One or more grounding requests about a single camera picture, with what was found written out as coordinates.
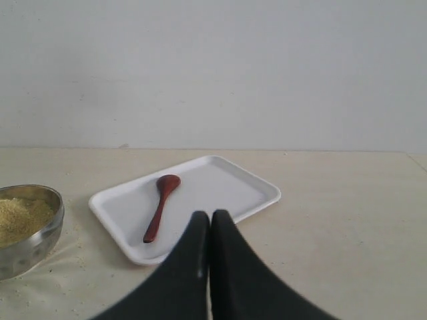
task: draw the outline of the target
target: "white tray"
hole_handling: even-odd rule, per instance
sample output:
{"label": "white tray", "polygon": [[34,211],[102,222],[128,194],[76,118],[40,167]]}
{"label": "white tray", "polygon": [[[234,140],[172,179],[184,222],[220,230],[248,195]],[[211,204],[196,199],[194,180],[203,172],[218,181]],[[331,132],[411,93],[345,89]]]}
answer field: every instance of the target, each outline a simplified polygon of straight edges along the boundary
{"label": "white tray", "polygon": [[[167,174],[178,175],[181,185],[166,201],[157,237],[144,243],[159,201],[155,182]],[[216,209],[227,209],[237,223],[280,197],[276,186],[212,155],[101,191],[89,200],[89,206],[131,261],[154,265],[173,249],[194,211],[206,211],[210,217]]]}

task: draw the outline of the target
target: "beige tabletop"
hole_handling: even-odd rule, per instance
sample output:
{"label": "beige tabletop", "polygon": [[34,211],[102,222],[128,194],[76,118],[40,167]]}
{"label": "beige tabletop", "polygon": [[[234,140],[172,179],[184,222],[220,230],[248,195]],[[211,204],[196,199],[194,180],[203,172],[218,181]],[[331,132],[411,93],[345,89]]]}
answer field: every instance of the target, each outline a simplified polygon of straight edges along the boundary
{"label": "beige tabletop", "polygon": [[155,267],[125,258],[89,210],[89,198],[209,154],[281,189],[279,203],[238,227],[294,289],[343,320],[427,318],[427,156],[0,149],[0,187],[53,187],[64,197],[66,214],[52,254],[21,277],[0,282],[0,319],[87,319],[129,293]]}

